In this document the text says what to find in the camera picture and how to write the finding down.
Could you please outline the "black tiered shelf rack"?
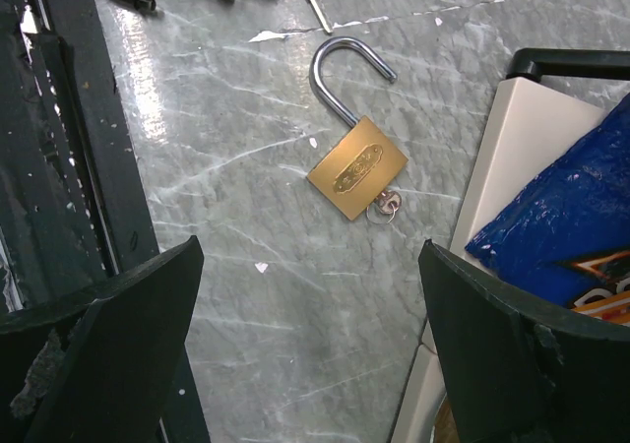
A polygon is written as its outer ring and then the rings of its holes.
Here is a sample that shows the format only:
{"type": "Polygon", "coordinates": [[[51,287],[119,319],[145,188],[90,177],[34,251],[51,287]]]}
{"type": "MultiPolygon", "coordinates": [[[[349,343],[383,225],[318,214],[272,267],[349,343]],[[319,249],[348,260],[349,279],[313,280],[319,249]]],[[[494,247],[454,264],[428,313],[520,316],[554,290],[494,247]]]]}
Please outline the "black tiered shelf rack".
{"type": "MultiPolygon", "coordinates": [[[[625,51],[524,48],[513,56],[490,109],[451,244],[443,247],[494,278],[467,252],[467,244],[537,174],[604,117],[600,108],[544,86],[545,76],[625,80],[629,55],[625,51]]],[[[395,442],[463,442],[428,317],[391,438],[395,442]]]]}

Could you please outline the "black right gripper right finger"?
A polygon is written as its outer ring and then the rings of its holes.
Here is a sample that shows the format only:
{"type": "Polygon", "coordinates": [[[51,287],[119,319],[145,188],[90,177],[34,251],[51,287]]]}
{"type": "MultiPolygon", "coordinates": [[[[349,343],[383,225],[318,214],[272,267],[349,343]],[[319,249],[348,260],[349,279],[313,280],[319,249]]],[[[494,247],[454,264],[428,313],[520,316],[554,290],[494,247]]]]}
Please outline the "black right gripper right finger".
{"type": "Polygon", "coordinates": [[[628,328],[506,284],[432,241],[418,264],[461,441],[628,441],[628,328]]]}

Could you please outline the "brass padlock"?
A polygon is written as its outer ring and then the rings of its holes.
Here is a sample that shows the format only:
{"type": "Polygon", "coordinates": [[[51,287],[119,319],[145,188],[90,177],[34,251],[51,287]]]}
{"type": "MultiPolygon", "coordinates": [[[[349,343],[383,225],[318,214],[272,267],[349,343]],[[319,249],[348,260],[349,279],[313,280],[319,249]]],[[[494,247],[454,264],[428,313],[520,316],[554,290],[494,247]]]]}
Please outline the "brass padlock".
{"type": "Polygon", "coordinates": [[[368,206],[406,167],[408,158],[367,116],[355,116],[325,85],[324,59],[330,53],[353,50],[389,83],[396,72],[367,44],[351,36],[333,37],[316,50],[309,69],[313,93],[349,127],[349,132],[307,174],[316,187],[348,220],[365,214],[368,206]]]}

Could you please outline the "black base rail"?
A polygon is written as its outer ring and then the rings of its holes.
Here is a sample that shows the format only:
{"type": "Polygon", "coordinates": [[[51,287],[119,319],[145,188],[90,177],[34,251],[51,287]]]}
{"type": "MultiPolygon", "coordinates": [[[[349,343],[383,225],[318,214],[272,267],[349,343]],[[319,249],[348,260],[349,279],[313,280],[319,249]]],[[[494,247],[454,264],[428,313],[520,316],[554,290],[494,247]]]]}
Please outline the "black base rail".
{"type": "MultiPolygon", "coordinates": [[[[1,317],[167,250],[95,0],[1,0],[1,317]]],[[[209,438],[184,342],[150,442],[209,438]]]]}

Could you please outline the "blue snack bag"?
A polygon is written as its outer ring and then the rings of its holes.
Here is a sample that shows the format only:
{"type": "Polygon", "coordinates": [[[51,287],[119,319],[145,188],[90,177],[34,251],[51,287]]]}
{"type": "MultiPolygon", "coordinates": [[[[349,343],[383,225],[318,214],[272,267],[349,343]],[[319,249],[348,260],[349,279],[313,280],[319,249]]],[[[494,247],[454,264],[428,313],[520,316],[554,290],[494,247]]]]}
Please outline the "blue snack bag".
{"type": "Polygon", "coordinates": [[[501,281],[629,324],[629,100],[538,174],[467,244],[501,281]]]}

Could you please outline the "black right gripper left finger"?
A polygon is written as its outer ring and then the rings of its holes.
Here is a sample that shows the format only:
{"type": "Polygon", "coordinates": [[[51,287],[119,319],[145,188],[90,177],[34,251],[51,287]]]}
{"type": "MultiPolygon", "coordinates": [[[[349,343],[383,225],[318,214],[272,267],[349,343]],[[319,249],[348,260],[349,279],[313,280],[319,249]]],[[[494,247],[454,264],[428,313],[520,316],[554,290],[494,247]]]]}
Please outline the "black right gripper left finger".
{"type": "Polygon", "coordinates": [[[2,441],[152,441],[203,264],[191,236],[121,275],[2,315],[2,441]]]}

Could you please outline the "small silver key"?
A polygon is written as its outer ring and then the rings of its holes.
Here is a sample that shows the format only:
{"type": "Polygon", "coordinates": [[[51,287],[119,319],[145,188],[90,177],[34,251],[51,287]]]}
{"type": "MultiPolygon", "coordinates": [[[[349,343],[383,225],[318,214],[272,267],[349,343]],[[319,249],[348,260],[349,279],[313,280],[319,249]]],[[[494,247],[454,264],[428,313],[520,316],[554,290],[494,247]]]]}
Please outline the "small silver key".
{"type": "Polygon", "coordinates": [[[365,211],[369,222],[385,225],[391,223],[402,206],[402,197],[394,190],[382,191],[365,211]]]}

